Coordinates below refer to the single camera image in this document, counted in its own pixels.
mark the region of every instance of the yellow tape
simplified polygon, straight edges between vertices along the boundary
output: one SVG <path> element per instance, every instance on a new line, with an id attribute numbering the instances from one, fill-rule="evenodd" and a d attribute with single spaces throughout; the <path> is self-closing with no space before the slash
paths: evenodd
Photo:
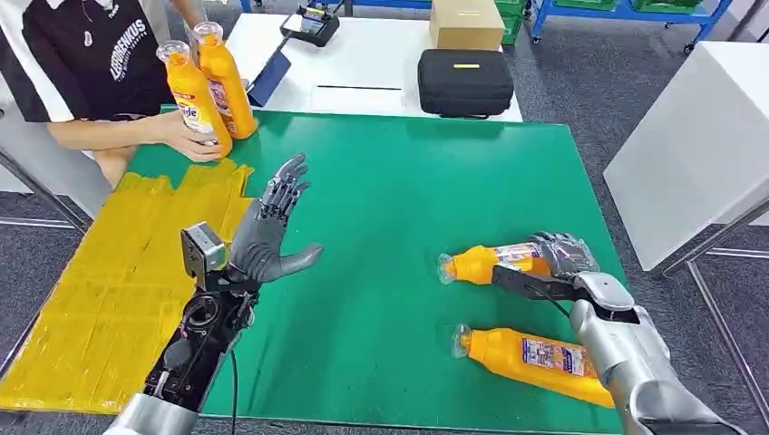
<path id="1" fill-rule="evenodd" d="M 0 408 L 115 413 L 140 389 L 193 292 L 180 230 L 231 241 L 252 169 L 190 166 L 179 188 L 126 174 L 64 269 L 0 384 Z"/>

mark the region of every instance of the silver robotic arm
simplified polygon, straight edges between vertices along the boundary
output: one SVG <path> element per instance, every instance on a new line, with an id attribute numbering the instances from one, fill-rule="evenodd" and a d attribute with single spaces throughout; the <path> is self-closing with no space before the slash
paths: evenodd
<path id="1" fill-rule="evenodd" d="M 284 163 L 241 219 L 226 259 L 224 243 L 205 223 L 181 231 L 184 267 L 196 278 L 179 327 L 106 435 L 188 435 L 224 358 L 254 322 L 262 284 L 311 267 L 313 244 L 281 256 L 288 218 L 309 182 L 304 154 Z"/>
<path id="2" fill-rule="evenodd" d="M 617 278 L 584 261 L 591 258 L 584 242 L 567 234 L 539 233 L 533 239 L 555 247 L 544 255 L 558 276 L 529 275 L 499 263 L 492 283 L 529 299 L 574 301 L 571 329 L 611 393 L 627 435 L 745 435 L 686 389 L 647 310 Z"/>
<path id="3" fill-rule="evenodd" d="M 611 392 L 627 435 L 745 435 L 681 383 L 647 310 L 614 277 L 580 272 L 571 328 Z"/>

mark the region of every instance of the gray carpet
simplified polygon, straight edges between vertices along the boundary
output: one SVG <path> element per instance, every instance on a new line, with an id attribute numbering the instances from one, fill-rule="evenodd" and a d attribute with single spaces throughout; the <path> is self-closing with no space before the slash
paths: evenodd
<path id="1" fill-rule="evenodd" d="M 261 12 L 288 13 L 289 0 L 267 0 Z M 210 4 L 209 18 L 227 32 L 238 16 L 239 5 Z M 425 11 L 357 7 L 356 16 L 426 19 Z M 183 35 L 177 15 L 171 33 Z M 730 30 L 721 23 L 711 39 Z M 532 45 L 521 29 L 514 49 L 507 50 L 523 118 L 527 121 L 569 125 L 590 181 L 603 209 L 622 265 L 639 303 L 651 313 L 673 354 L 683 383 L 724 418 L 750 433 L 766 433 L 732 361 L 716 339 L 715 327 L 688 274 L 658 280 L 640 270 L 601 173 L 632 132 L 667 82 L 685 60 L 681 48 L 695 34 L 694 26 L 600 21 L 579 18 L 548 19 L 539 45 Z M 35 198 L 0 196 L 0 215 L 48 216 Z M 79 237 L 72 232 L 0 227 L 0 357 L 44 300 L 72 254 Z M 769 247 L 769 233 L 748 228 L 735 235 L 731 247 Z M 760 260 L 704 259 L 700 267 L 727 322 L 764 393 L 769 394 L 769 302 L 764 283 L 769 265 Z M 61 413 L 32 413 L 9 426 L 11 434 L 91 434 L 106 428 L 111 417 Z M 201 420 L 195 433 L 229 430 L 227 420 Z M 379 434 L 405 435 L 419 430 L 351 428 L 276 421 L 239 420 L 238 433 Z"/>

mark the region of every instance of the black device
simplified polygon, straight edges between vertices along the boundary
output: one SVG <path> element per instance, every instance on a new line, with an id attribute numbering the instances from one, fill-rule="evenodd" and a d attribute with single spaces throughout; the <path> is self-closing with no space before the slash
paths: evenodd
<path id="1" fill-rule="evenodd" d="M 510 108 L 513 83 L 500 52 L 430 49 L 417 67 L 422 110 L 446 118 L 488 118 Z"/>
<path id="2" fill-rule="evenodd" d="M 336 11 L 343 3 L 344 0 L 340 0 L 331 14 L 310 5 L 300 5 L 297 11 L 293 15 L 289 15 L 280 25 L 280 33 L 286 38 L 305 41 L 316 47 L 325 47 L 336 33 L 336 29 L 339 28 L 339 18 L 336 16 Z M 297 23 L 287 27 L 291 20 L 296 20 Z"/>

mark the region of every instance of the yellow plastic bottle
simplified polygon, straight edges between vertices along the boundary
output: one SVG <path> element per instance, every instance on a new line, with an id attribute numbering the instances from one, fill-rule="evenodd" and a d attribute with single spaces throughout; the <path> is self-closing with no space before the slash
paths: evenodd
<path id="1" fill-rule="evenodd" d="M 506 328 L 471 330 L 460 324 L 453 337 L 453 355 L 469 356 L 490 372 L 515 381 L 614 408 L 585 348 L 576 344 Z"/>
<path id="2" fill-rule="evenodd" d="M 224 46 L 220 25 L 205 21 L 195 26 L 200 50 L 200 69 L 209 79 L 209 87 L 229 135 L 245 139 L 257 130 L 246 90 L 240 80 L 232 54 Z"/>
<path id="3" fill-rule="evenodd" d="M 166 64 L 170 91 L 185 125 L 200 133 L 216 134 L 221 156 L 228 155 L 232 138 L 211 98 L 206 77 L 190 58 L 190 47 L 182 41 L 168 41 L 158 47 L 157 55 Z"/>
<path id="4" fill-rule="evenodd" d="M 441 254 L 438 276 L 444 284 L 454 280 L 491 284 L 492 269 L 499 262 L 515 265 L 528 274 L 550 276 L 548 260 L 542 255 L 540 246 L 533 242 L 497 247 L 478 245 L 457 256 Z"/>

